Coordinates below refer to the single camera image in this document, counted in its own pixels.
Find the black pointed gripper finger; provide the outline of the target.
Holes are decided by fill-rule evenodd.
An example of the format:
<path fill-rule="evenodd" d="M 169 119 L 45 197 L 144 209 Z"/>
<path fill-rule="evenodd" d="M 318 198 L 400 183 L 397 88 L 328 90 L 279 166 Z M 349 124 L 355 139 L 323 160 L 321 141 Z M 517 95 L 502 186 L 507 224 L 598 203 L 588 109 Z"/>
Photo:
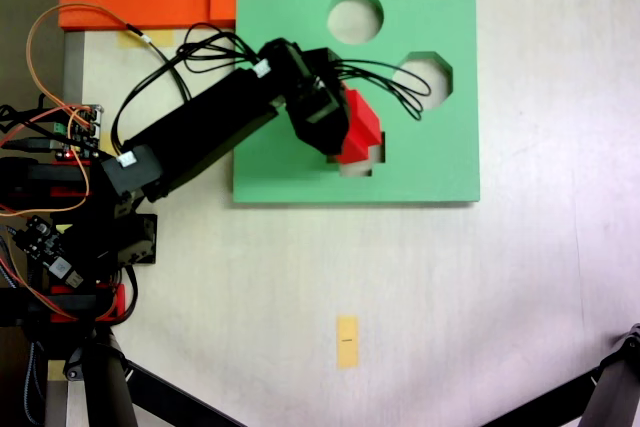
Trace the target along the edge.
<path fill-rule="evenodd" d="M 318 112 L 311 116 L 292 116 L 292 126 L 299 140 L 325 156 L 336 156 L 349 130 L 349 118 L 344 109 Z"/>

